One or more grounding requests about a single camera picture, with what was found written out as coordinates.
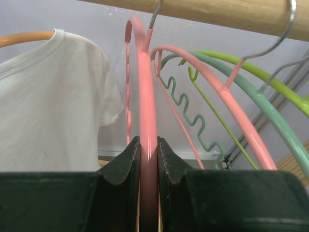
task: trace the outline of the white wall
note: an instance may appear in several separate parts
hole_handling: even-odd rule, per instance
[[[1,0],[0,1],[0,32],[2,35],[35,30],[52,30],[53,28],[64,29],[67,32],[85,36],[97,43],[110,59],[112,68],[118,76],[118,84],[122,95],[125,94],[125,44],[124,33],[126,21],[131,15],[137,15],[146,27],[150,22],[151,15],[131,10],[119,9],[103,5],[96,5],[77,0]],[[160,44],[172,44],[186,50],[217,50],[235,56],[244,56],[269,47],[276,37],[257,34],[236,29],[223,28],[198,22],[191,22],[176,18],[159,16],[154,25],[154,34],[151,48]],[[8,60],[25,51],[35,48],[41,42],[31,42],[2,48],[0,62]],[[256,65],[272,72],[279,65],[299,58],[308,48],[308,43],[285,40],[283,44],[271,54],[252,60]],[[179,96],[183,91],[189,94],[191,104],[190,116],[198,113],[204,115],[207,122],[207,131],[203,133],[205,141],[209,144],[218,140],[225,145],[226,151],[233,144],[223,126],[216,119],[213,112],[203,101],[188,80],[187,66],[178,68],[177,61],[171,62],[162,72],[165,80],[170,75],[177,77],[177,91]],[[138,81],[135,55],[131,57],[131,111],[133,117],[132,135],[139,134],[139,108],[138,108]],[[283,78],[288,70],[281,73]],[[257,87],[262,82],[242,72]],[[241,135],[239,127],[231,117],[231,114],[221,102],[210,85],[199,77],[199,83],[207,93],[209,99],[217,107],[228,125],[236,136]],[[159,84],[155,80],[155,92],[157,100],[158,135],[165,137],[171,147],[177,153],[189,154],[191,148],[175,120],[169,105],[163,96]],[[255,104],[236,86],[231,89],[236,100],[248,113],[250,119],[259,112]],[[183,107],[177,107],[180,114]],[[201,154],[206,154],[196,139],[198,126],[187,126],[189,133],[194,138],[197,149]],[[121,151],[126,146],[126,123],[124,114],[116,124],[101,128],[99,132],[99,149],[102,151]]]
[[[298,91],[301,97],[306,97],[309,94],[309,81],[307,81]],[[299,139],[304,143],[309,139],[309,118],[300,112],[290,102],[280,111],[282,117],[295,131]],[[291,152],[279,136],[272,124],[268,124],[260,133],[269,153],[274,159],[275,163],[279,162]],[[250,148],[246,149],[250,157],[256,165],[258,165],[255,156]],[[244,155],[241,155],[233,164],[233,169],[253,169]]]

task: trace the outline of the hanger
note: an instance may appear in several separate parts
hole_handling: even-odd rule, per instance
[[[138,62],[139,93],[140,93],[140,231],[158,231],[158,165],[157,165],[157,128],[155,113],[155,93],[152,80],[152,68],[149,44],[155,19],[163,0],[158,0],[150,25],[145,34],[141,21],[132,16],[126,24],[126,116],[127,141],[130,140],[131,112],[129,110],[129,75],[131,34],[134,33]]]
[[[4,35],[0,37],[0,47],[6,47],[31,41],[49,40],[53,35],[54,31],[32,31]]]
[[[220,142],[214,141],[212,144],[209,145],[209,147],[207,147],[206,144],[205,144],[205,142],[203,141],[201,135],[202,135],[204,129],[206,128],[205,118],[204,118],[202,115],[198,114],[198,115],[196,115],[196,116],[194,117],[194,119],[191,121],[191,119],[188,117],[187,109],[188,109],[189,103],[190,103],[188,95],[187,95],[186,93],[182,93],[182,94],[180,95],[180,97],[179,97],[179,100],[176,99],[176,97],[175,97],[175,90],[176,90],[176,80],[175,80],[175,77],[171,76],[171,77],[169,78],[168,84],[166,84],[166,83],[164,82],[164,80],[163,80],[160,76],[157,76],[157,79],[158,79],[158,81],[159,81],[159,83],[160,83],[160,85],[161,85],[161,87],[162,87],[162,90],[163,90],[163,92],[164,92],[164,95],[166,96],[166,98],[167,98],[167,100],[168,100],[168,102],[169,102],[169,105],[170,105],[170,107],[171,107],[171,109],[172,109],[172,111],[173,111],[173,113],[174,113],[176,119],[178,120],[178,122],[179,122],[179,124],[181,125],[181,127],[182,127],[184,133],[186,134],[186,137],[187,137],[187,139],[189,140],[190,145],[193,144],[193,142],[192,142],[192,140],[191,140],[191,137],[189,136],[189,134],[188,134],[187,131],[185,130],[185,127],[183,126],[181,120],[179,119],[179,117],[178,117],[178,115],[177,115],[177,113],[176,113],[176,111],[175,111],[173,105],[172,105],[171,102],[170,102],[170,99],[169,99],[169,97],[168,97],[168,94],[167,94],[167,92],[166,92],[166,90],[165,90],[165,89],[169,89],[171,85],[172,85],[171,96],[172,96],[174,102],[176,103],[176,105],[177,105],[177,106],[180,106],[180,105],[182,104],[183,100],[184,100],[183,117],[185,118],[185,120],[187,121],[187,123],[188,123],[191,127],[193,127],[193,126],[195,126],[195,124],[196,124],[196,123],[198,122],[198,120],[200,119],[200,121],[201,121],[201,126],[200,126],[200,129],[198,130],[197,138],[198,138],[199,143],[202,145],[203,149],[204,149],[205,151],[207,151],[207,152],[210,152],[210,151],[213,150],[213,148],[214,148],[215,146],[217,146],[217,147],[220,149],[220,154],[219,154],[219,156],[220,156],[220,157],[224,156],[224,149],[223,149],[223,146],[222,146],[222,144],[221,144]],[[196,149],[195,149],[194,145],[191,145],[191,147],[192,147],[192,150],[193,150],[193,152],[194,152],[194,155],[196,156],[197,162],[198,162],[199,165],[200,165],[200,168],[201,168],[201,169],[204,169],[204,167],[202,167],[201,164],[200,164],[200,163],[201,163],[201,160],[200,160],[199,155],[196,155],[196,153],[195,153]],[[215,162],[215,164],[214,164],[214,166],[215,166],[216,169],[219,169],[218,163],[219,163],[219,162]]]
[[[162,51],[170,51],[175,53],[182,58],[190,62],[200,73],[204,76],[205,79],[211,84],[215,91],[219,94],[220,98],[223,100],[225,105],[228,107],[229,111],[237,121],[238,125],[245,134],[245,137],[248,140],[253,152],[255,153],[257,160],[262,169],[267,170],[276,170],[277,167],[267,151],[266,146],[264,145],[261,137],[255,130],[251,121],[248,119],[244,111],[235,101],[228,88],[224,87],[224,84],[214,75],[214,73],[209,70],[199,59],[192,56],[190,53],[172,45],[161,45],[154,48],[151,52],[151,60],[155,59],[155,55],[158,52],[158,63],[156,63],[156,75],[160,75],[161,64],[162,64]]]

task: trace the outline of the wooden dowel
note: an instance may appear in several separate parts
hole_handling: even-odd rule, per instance
[[[157,0],[83,0],[152,13]],[[165,0],[159,14],[280,36],[289,18],[288,0]],[[309,0],[297,0],[291,39],[309,41]]]
[[[100,165],[100,167],[104,167],[106,164],[108,164],[109,163],[109,161],[106,161],[106,160],[98,160],[98,163],[99,163],[99,165]]]

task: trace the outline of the pink hanger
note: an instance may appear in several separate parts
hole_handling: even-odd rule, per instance
[[[158,170],[157,170],[157,131],[155,114],[155,94],[152,80],[152,70],[149,55],[149,43],[152,29],[145,35],[143,26],[135,16],[126,24],[126,114],[127,114],[127,142],[130,141],[131,112],[129,110],[130,88],[128,85],[129,42],[134,32],[140,92],[140,231],[157,228],[158,231]]]
[[[251,121],[248,119],[244,111],[235,101],[231,93],[229,92],[229,85],[224,85],[216,75],[210,71],[199,59],[192,56],[190,53],[182,50],[181,48],[174,47],[171,45],[161,45],[156,47],[151,52],[151,60],[155,59],[155,55],[159,52],[158,57],[158,65],[155,63],[156,68],[156,75],[160,75],[161,70],[161,61],[162,61],[162,51],[167,50],[172,53],[175,53],[185,60],[187,60],[191,65],[193,65],[211,84],[211,86],[216,90],[219,94],[220,98],[223,100],[229,111],[232,113],[233,117],[235,118],[236,122],[242,129],[251,149],[253,150],[260,166],[262,169],[268,170],[276,170],[277,167],[271,158],[266,146],[264,145],[261,137],[255,130],[254,126],[252,125]]]

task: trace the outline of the wire hook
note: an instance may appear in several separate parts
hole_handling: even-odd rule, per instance
[[[278,75],[278,73],[282,70],[282,69],[285,69],[287,67],[290,67],[290,66],[293,66],[293,65],[296,65],[296,64],[299,64],[299,63],[305,63],[309,60],[309,56],[306,56],[304,58],[301,58],[300,60],[298,61],[294,61],[294,62],[291,62],[291,63],[287,63],[287,64],[283,64],[281,65],[279,68],[276,69],[276,71],[271,75],[271,77],[267,80],[267,82],[261,87],[262,90],[265,90],[269,84],[271,83],[271,81]]]
[[[155,7],[153,16],[151,17],[150,24],[149,24],[149,29],[151,29],[151,30],[154,28],[155,18],[157,17],[157,15],[158,15],[158,13],[159,13],[159,10],[160,10],[160,7],[161,7],[162,4],[163,4],[163,1],[164,1],[164,0],[158,0],[158,3],[157,3],[157,5],[156,5],[156,7]]]
[[[248,56],[244,56],[242,59],[243,60],[248,60],[248,59],[252,59],[252,58],[257,58],[257,57],[261,57],[264,56],[268,53],[270,53],[271,51],[273,51],[276,47],[278,47],[282,41],[286,38],[286,36],[289,34],[290,30],[292,29],[292,26],[295,22],[295,16],[296,16],[296,10],[297,10],[297,2],[296,0],[289,0],[290,2],[290,19],[289,19],[289,23],[287,25],[287,28],[285,30],[285,32],[283,33],[283,35],[277,39],[277,41],[275,42],[274,45],[272,45],[269,49],[267,49],[264,52],[261,53],[257,53],[257,54],[253,54],[253,55],[248,55]]]

